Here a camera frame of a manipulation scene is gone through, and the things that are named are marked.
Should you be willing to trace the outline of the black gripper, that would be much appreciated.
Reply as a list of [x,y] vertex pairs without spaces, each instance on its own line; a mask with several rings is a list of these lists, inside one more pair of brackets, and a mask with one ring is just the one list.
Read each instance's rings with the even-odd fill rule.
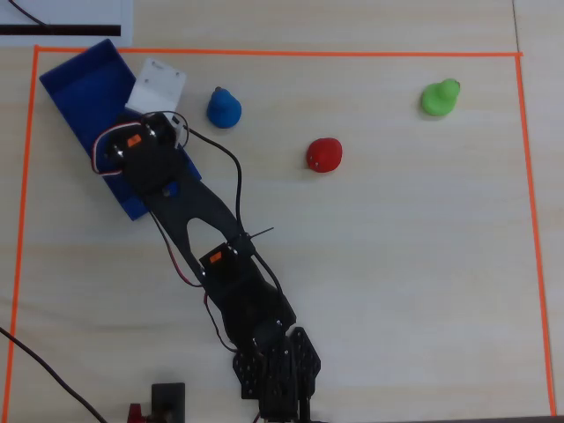
[[185,165],[180,138],[185,120],[176,112],[149,112],[132,122],[116,124],[103,133],[105,156],[114,167],[111,174],[147,174],[164,178]]

